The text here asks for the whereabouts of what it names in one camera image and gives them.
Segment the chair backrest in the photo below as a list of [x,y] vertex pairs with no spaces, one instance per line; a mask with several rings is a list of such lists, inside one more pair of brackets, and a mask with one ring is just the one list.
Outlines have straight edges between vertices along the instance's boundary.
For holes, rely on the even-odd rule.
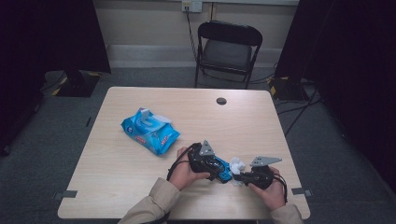
[[225,21],[202,23],[198,27],[198,37],[258,47],[262,44],[262,34],[254,27]]

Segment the wet wipes package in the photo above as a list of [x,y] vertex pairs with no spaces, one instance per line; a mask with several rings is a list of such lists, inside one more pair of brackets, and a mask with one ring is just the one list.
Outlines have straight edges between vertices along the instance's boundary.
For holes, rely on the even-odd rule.
[[126,134],[157,156],[164,154],[180,135],[172,127],[170,119],[154,115],[146,108],[139,108],[121,126]]

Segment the hand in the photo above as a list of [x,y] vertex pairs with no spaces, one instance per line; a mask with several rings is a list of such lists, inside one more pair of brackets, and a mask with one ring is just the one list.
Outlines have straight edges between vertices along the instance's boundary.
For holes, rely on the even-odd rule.
[[[279,171],[276,168],[270,166],[270,170],[274,174],[279,175]],[[251,183],[248,184],[248,186],[251,190],[257,193],[260,198],[262,198],[262,201],[270,209],[271,212],[276,210],[277,208],[285,206],[286,203],[283,194],[283,185],[278,180],[274,179],[268,189],[260,189]]]
[[[183,147],[177,151],[177,158],[186,150],[186,147]],[[184,156],[180,159],[180,161],[188,161],[189,156],[188,153],[184,154]],[[190,168],[189,162],[181,162],[172,173],[169,178],[169,182],[171,182],[178,190],[182,191],[184,188],[191,185],[197,179],[205,179],[210,177],[210,173],[195,173]]]

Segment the beige sleeve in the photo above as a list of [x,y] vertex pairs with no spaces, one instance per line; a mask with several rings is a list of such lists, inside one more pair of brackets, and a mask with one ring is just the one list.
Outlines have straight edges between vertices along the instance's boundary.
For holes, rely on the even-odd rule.
[[303,224],[301,213],[295,204],[287,204],[271,212],[274,224]]
[[180,191],[158,178],[149,195],[132,207],[119,223],[143,223],[163,217],[178,201]]

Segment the white wall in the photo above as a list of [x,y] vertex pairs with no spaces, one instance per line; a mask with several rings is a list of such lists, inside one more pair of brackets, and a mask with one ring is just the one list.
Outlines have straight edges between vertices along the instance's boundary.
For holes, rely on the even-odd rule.
[[[215,20],[255,27],[263,36],[262,50],[276,52],[278,56],[296,10],[296,5],[288,2],[284,1],[286,5],[203,2],[202,13],[190,14],[193,36],[196,37],[198,26],[212,15]],[[94,4],[107,45],[191,48],[189,25],[180,1],[94,0]]]

